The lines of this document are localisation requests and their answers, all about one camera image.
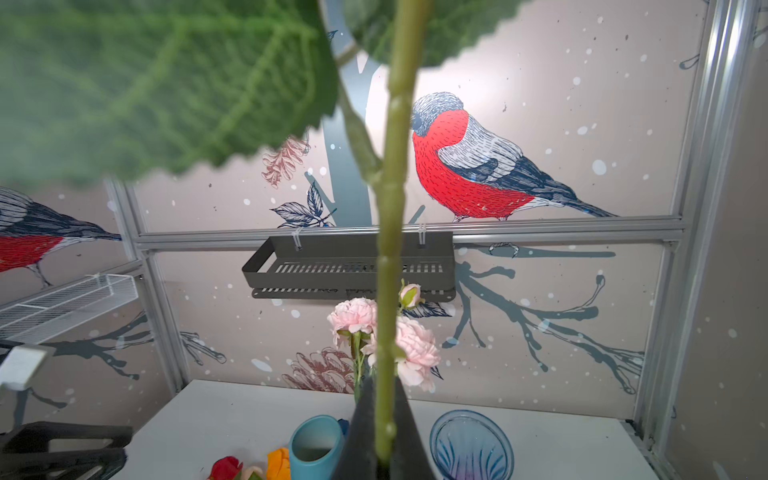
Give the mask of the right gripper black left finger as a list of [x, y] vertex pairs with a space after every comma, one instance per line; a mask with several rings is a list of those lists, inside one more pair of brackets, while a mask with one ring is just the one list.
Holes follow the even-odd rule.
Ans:
[[375, 380], [366, 379], [350, 421], [341, 456], [332, 475], [333, 480], [382, 479], [375, 451], [375, 394]]

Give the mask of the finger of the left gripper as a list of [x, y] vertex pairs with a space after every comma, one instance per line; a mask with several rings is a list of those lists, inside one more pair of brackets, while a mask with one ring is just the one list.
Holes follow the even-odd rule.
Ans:
[[39, 421], [1, 435], [2, 452], [48, 452], [53, 440], [108, 440], [110, 446], [122, 448], [133, 437], [131, 426], [81, 425]]
[[126, 464], [121, 448], [2, 453], [2, 479], [111, 479]]

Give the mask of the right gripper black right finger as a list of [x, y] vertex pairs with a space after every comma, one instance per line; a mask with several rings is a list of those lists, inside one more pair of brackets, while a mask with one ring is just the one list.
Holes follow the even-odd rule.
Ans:
[[394, 480], [433, 480], [429, 457], [421, 440], [404, 387], [395, 381], [394, 422], [396, 434], [392, 450]]

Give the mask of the red artificial rose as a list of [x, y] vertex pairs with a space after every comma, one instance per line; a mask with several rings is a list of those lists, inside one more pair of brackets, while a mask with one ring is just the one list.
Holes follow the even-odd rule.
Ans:
[[135, 180], [277, 148], [336, 111], [373, 189], [375, 451], [392, 478], [397, 268], [418, 72], [457, 56], [516, 1], [346, 1], [334, 54], [317, 1], [5, 1], [1, 183]]

